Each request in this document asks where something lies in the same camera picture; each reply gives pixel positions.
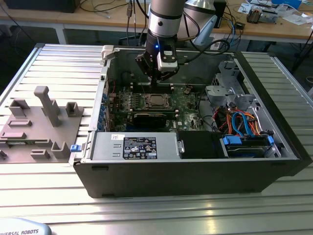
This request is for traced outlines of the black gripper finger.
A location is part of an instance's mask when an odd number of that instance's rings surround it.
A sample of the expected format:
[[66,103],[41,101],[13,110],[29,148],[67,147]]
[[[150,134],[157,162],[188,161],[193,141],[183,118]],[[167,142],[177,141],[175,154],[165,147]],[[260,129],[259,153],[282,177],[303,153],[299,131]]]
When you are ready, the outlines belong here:
[[165,71],[165,70],[159,70],[159,76],[158,79],[159,81],[165,81],[169,78],[171,78],[172,76],[176,75],[179,71],[179,67],[176,67],[174,70],[171,71]]
[[142,72],[150,78],[151,85],[156,86],[158,72],[156,60],[153,56],[149,52],[144,52],[143,54],[139,54],[135,61]]

